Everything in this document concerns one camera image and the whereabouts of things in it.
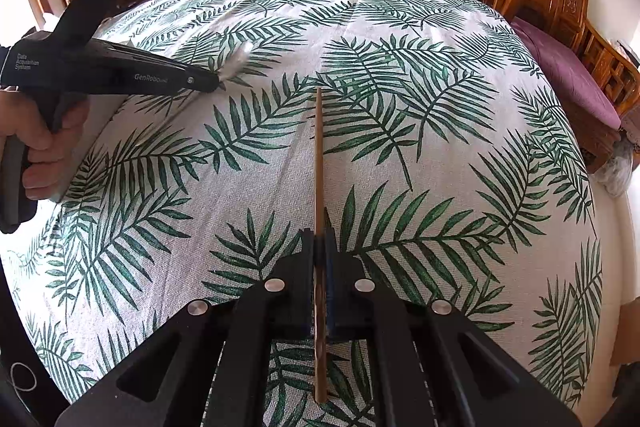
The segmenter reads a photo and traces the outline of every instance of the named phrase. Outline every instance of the silver screw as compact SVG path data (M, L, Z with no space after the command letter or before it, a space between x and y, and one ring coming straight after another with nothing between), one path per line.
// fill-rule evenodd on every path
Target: silver screw
M358 279L354 286L356 286L356 290L359 292L369 293L376 288L376 283L371 279Z
M281 292L284 290L284 281L282 279L269 279L264 283L264 289L268 292Z
M453 308L451 307L449 301L439 300L433 301L433 303L431 304L431 309L438 315L449 315Z
M209 309L206 301L191 301L187 306L187 311L191 315L204 315Z

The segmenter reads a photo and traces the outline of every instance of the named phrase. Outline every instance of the human hand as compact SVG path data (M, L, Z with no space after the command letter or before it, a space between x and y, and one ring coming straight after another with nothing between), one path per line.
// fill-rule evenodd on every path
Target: human hand
M55 193L88 115L89 101L84 100L66 112L62 128L52 134L33 100L18 91L0 90L0 160L7 136L15 134L29 147L33 165L22 175L22 184L30 200Z

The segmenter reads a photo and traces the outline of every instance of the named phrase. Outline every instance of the clear plastic bag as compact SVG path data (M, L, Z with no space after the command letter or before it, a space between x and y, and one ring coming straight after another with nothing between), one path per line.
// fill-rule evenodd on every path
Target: clear plastic bag
M623 137L613 146L613 154L593 175L607 189L607 192L617 198L624 194L631 182L634 164L634 145Z

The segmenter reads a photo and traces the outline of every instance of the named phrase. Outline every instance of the purple seat cushion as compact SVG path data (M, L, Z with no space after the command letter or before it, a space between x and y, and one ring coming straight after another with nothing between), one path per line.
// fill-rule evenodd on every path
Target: purple seat cushion
M616 109L574 52L522 19L516 17L511 26L540 65L555 92L572 100L612 129L620 128Z

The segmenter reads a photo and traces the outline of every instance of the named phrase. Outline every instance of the wooden stick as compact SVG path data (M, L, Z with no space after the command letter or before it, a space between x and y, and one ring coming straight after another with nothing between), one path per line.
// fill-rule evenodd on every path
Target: wooden stick
M315 151L315 233L324 236L324 172L322 170L322 90L316 89L316 151ZM314 266L314 368L316 402L326 396L326 273L323 263Z

